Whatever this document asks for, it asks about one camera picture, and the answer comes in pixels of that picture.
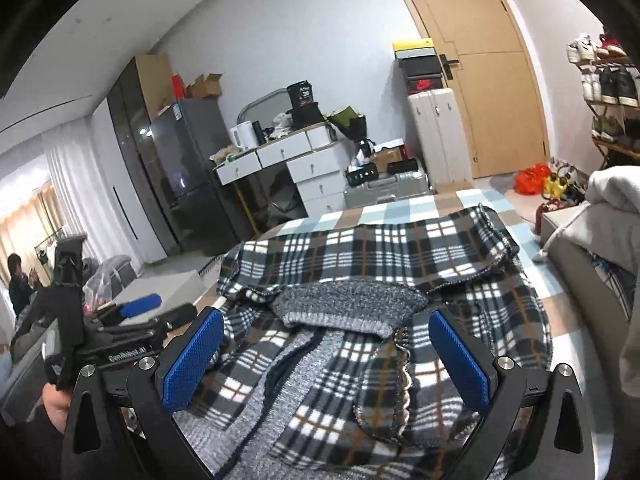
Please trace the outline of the left hand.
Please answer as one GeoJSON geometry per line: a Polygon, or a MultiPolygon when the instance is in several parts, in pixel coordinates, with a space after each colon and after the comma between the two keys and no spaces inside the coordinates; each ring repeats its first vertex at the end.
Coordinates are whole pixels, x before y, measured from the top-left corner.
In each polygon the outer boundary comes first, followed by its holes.
{"type": "Polygon", "coordinates": [[[48,382],[42,388],[42,403],[53,427],[61,434],[64,434],[70,404],[73,395],[70,390],[58,390],[55,385],[48,382]]]}

